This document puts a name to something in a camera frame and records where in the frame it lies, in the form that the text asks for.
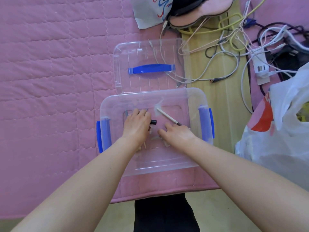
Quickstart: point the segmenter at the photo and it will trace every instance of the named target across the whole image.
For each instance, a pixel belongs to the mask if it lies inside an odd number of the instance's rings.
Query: pink bedsheet
[[[241,1],[241,10],[243,12],[245,3],[248,0]],[[252,0],[253,6],[257,6],[261,0]],[[309,0],[266,0],[264,4],[257,9],[255,12],[254,19],[257,23],[262,25],[267,25],[273,22],[284,22],[289,23],[293,26],[303,25],[305,29],[309,29]],[[253,41],[257,38],[257,33],[260,27],[254,26],[246,30],[250,39]],[[260,87],[257,85],[257,79],[255,77],[254,69],[252,63],[250,63],[251,69],[251,100],[253,109],[257,107],[260,101],[263,99],[263,94],[261,93]],[[270,77],[270,82],[263,85],[263,90],[268,91],[270,85],[280,82],[278,75],[273,75]]]
[[[130,0],[0,0],[0,218],[27,215],[98,155],[114,47],[160,30],[139,31]],[[112,203],[214,188],[199,167],[123,177]]]

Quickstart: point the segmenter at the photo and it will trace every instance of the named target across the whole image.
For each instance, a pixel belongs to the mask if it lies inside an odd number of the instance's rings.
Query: blue connector
[[[243,23],[243,28],[250,28],[257,23],[255,19],[246,18]]]

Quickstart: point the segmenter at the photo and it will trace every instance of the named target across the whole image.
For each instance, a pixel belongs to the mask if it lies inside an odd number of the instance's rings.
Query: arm
[[[309,192],[284,177],[197,138],[186,126],[159,134],[198,163],[262,231],[308,231]]]
[[[138,109],[124,124],[123,136],[80,169],[26,216],[13,232],[94,231],[131,157],[146,140],[150,113]]]

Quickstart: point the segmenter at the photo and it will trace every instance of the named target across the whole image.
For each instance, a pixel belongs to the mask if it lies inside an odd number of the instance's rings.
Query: hand
[[[149,112],[146,110],[139,111],[135,108],[125,121],[122,137],[135,143],[137,148],[140,147],[149,135],[150,121],[151,114]]]
[[[185,125],[173,126],[170,123],[165,123],[167,132],[163,129],[159,129],[159,135],[171,146],[178,149],[181,152],[185,151],[185,148],[190,146],[192,142],[197,138],[191,130]]]

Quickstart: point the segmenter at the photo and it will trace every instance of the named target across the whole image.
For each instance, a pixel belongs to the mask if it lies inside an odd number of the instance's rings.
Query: pink eye mask
[[[174,27],[186,28],[201,18],[221,15],[232,6],[232,3],[233,0],[206,0],[187,14],[171,16],[169,22]]]

